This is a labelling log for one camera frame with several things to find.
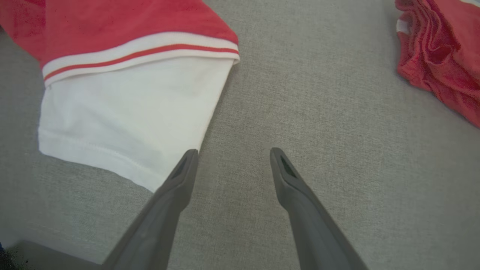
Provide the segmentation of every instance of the black object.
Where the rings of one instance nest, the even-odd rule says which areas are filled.
[[[366,270],[360,257],[279,148],[270,164],[302,270]],[[190,201],[198,151],[188,150],[110,253],[103,270],[167,269],[180,212]]]

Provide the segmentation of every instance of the clothing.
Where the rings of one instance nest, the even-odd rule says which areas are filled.
[[[201,0],[0,0],[0,25],[40,62],[40,151],[152,192],[200,148],[239,61]]]
[[[398,72],[480,127],[480,3],[396,0]]]

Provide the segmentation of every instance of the gray fabric surface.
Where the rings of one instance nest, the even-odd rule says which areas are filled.
[[[480,268],[480,130],[395,71],[393,1],[206,0],[237,33],[170,269],[298,269],[281,147],[372,270]],[[100,263],[150,193],[42,156],[35,61],[0,34],[1,218]]]

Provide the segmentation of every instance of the red stripe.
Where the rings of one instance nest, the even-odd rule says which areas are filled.
[[[117,63],[121,63],[133,58],[149,55],[149,54],[154,54],[154,53],[159,53],[159,52],[164,52],[164,51],[169,51],[169,50],[176,50],[176,49],[193,49],[193,50],[205,50],[205,51],[214,51],[214,52],[231,52],[231,53],[236,53],[238,54],[239,52],[235,49],[228,49],[228,48],[213,48],[213,47],[205,47],[205,46],[197,46],[197,45],[188,45],[188,44],[174,44],[174,45],[167,45],[167,46],[162,46],[158,48],[153,48],[153,49],[146,49],[142,51],[138,51],[132,54],[129,54],[127,56],[124,56],[122,58],[118,58],[115,60],[110,60],[107,62],[100,62],[100,63],[93,63],[93,64],[79,64],[79,65],[71,65],[71,66],[66,66],[62,67],[60,69],[57,69],[55,71],[52,71],[49,73],[47,76],[45,76],[44,80],[47,80],[57,74],[60,74],[62,72],[72,70],[72,69],[80,69],[80,68],[91,68],[91,67],[103,67],[103,66],[109,66],[109,65],[114,65]]]

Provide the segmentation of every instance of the red cloth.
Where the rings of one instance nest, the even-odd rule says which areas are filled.
[[[0,0],[0,25],[41,67],[162,32],[238,44],[235,33],[201,0]]]
[[[408,33],[397,30],[397,71],[480,127],[480,3],[396,0]]]

